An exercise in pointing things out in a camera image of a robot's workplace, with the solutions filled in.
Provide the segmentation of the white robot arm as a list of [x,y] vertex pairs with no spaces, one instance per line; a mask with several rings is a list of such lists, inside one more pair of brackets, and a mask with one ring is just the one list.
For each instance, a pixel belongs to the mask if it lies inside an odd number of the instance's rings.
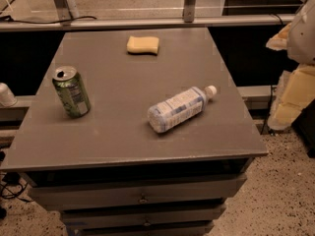
[[299,9],[293,21],[270,38],[266,46],[286,50],[289,59],[298,63],[293,72],[283,72],[277,85],[268,126],[285,130],[315,99],[315,0]]

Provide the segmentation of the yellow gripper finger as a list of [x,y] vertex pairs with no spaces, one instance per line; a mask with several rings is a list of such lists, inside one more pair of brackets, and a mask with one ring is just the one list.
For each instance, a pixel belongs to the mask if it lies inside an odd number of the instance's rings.
[[267,41],[266,47],[276,51],[287,50],[287,39],[290,26],[291,24],[287,24],[277,34],[271,37]]
[[315,99],[315,66],[300,64],[293,72],[283,71],[276,99],[272,103],[268,126],[285,130]]

